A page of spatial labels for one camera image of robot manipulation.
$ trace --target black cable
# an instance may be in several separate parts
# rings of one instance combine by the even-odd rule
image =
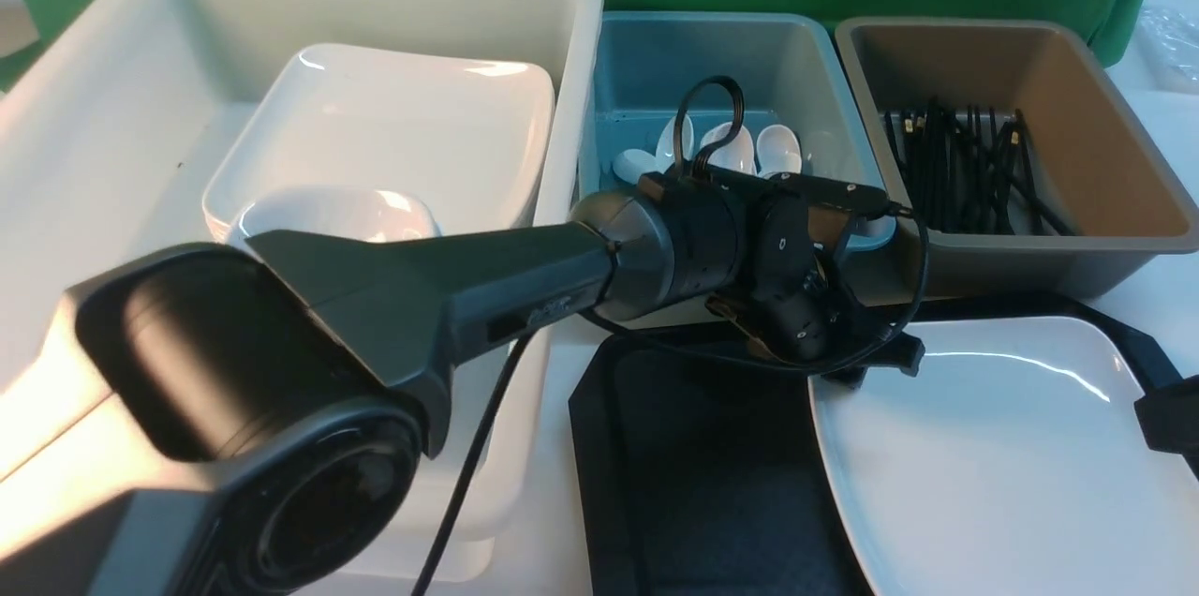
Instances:
[[[920,270],[916,276],[916,290],[912,293],[912,300],[909,302],[908,308],[903,311],[903,314],[899,315],[893,324],[887,326],[885,335],[870,341],[870,343],[866,344],[861,349],[857,349],[857,351],[845,354],[845,356],[833,362],[758,362],[739,357],[725,357],[723,354],[700,353],[697,351],[697,349],[677,348],[668,343],[662,343],[662,341],[645,336],[643,332],[621,326],[621,324],[613,323],[610,319],[603,319],[601,315],[597,315],[595,311],[583,311],[579,315],[583,315],[583,319],[595,324],[595,326],[611,332],[614,336],[638,341],[638,343],[649,348],[659,349],[663,353],[681,354],[681,356],[691,357],[693,360],[724,362],[724,365],[735,365],[759,371],[784,371],[785,373],[799,373],[807,377],[830,374],[835,371],[842,371],[857,365],[857,362],[869,357],[870,354],[876,353],[878,349],[882,348],[887,343],[891,343],[891,341],[893,341],[896,336],[899,336],[899,332],[902,332],[908,324],[911,324],[912,319],[916,318],[916,311],[920,311],[921,302],[924,301],[924,291],[926,288],[928,288],[928,225],[926,225],[924,221],[920,219],[920,217],[917,217],[910,207],[896,207],[894,213],[891,216],[910,217],[911,221],[915,221],[916,233],[920,234]]]
[[[462,471],[458,472],[458,482],[454,483],[453,493],[450,494],[450,506],[446,507],[446,513],[441,517],[441,525],[438,526],[438,534],[433,537],[433,546],[429,547],[429,553],[424,558],[424,567],[421,568],[421,576],[416,578],[416,585],[412,586],[412,596],[424,596],[429,585],[433,584],[433,574],[438,572],[441,554],[445,554],[446,544],[450,543],[450,534],[453,532],[458,513],[462,512],[462,504],[466,500],[470,480],[475,478],[475,469],[478,466],[478,459],[483,456],[483,446],[487,444],[487,437],[490,434],[492,425],[495,422],[495,414],[499,413],[504,393],[508,390],[512,374],[516,373],[517,363],[520,361],[525,348],[529,347],[531,338],[532,335],[528,335],[516,341],[516,344],[508,351],[508,359],[504,361],[504,368],[500,369],[500,378],[495,379],[495,389],[492,390],[492,398],[487,401],[487,409],[483,410],[483,417],[478,421],[475,438],[470,443],[470,451],[466,452]]]
[[[701,89],[707,86],[721,86],[729,92],[733,100],[733,125],[729,126],[729,134],[723,136],[721,139],[713,140],[713,143],[707,144],[707,146],[699,149],[695,155],[695,159],[691,161],[687,165],[686,173],[683,165],[686,161],[682,157],[682,119],[687,116],[687,108],[691,101],[695,100],[697,94]],[[709,76],[709,78],[703,79],[700,83],[694,84],[693,88],[685,94],[682,101],[679,104],[679,112],[675,114],[675,127],[674,127],[674,155],[675,163],[679,164],[679,174],[694,174],[703,173],[707,168],[707,159],[718,151],[722,146],[728,146],[733,144],[733,139],[736,139],[739,132],[741,132],[741,126],[745,125],[746,119],[746,97],[745,92],[741,92],[740,84],[730,76]]]

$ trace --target white plastic bin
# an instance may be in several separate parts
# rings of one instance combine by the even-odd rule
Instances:
[[[200,195],[297,50],[343,42],[544,67],[558,92],[535,224],[566,219],[603,0],[96,0],[0,102],[0,386],[34,359],[60,293],[209,233]],[[350,572],[414,577],[504,351],[458,369],[441,457]],[[548,336],[522,360],[439,579],[490,561],[518,499]]]

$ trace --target white plate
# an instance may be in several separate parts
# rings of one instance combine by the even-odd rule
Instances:
[[[1199,482],[1081,319],[912,324],[915,379],[815,379],[842,522],[878,596],[1199,594]]]
[[[553,113],[535,64],[312,46],[215,174],[205,221],[224,241],[254,199],[320,185],[403,191],[445,234],[510,229],[531,209]]]

